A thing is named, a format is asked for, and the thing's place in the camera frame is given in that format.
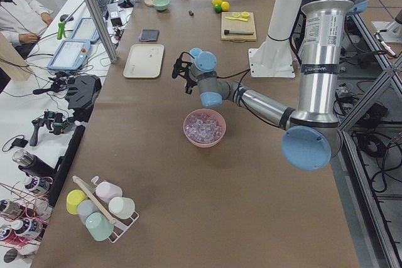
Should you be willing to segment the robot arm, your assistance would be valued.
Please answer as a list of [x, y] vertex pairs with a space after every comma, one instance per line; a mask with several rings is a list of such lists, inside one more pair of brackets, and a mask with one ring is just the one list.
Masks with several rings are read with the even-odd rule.
[[217, 59], [209, 51], [190, 50], [190, 61], [178, 58], [173, 77], [186, 80], [185, 90], [198, 88], [204, 107], [230, 100], [266, 122], [283, 129], [285, 158], [304, 170], [326, 166], [342, 139], [339, 120], [332, 112], [340, 72], [340, 52], [345, 18], [362, 12], [368, 0], [276, 0], [265, 42], [251, 50], [249, 66], [254, 77], [291, 75], [293, 26], [299, 13], [306, 17], [301, 46], [300, 89], [296, 108], [283, 105], [241, 82], [220, 80]]

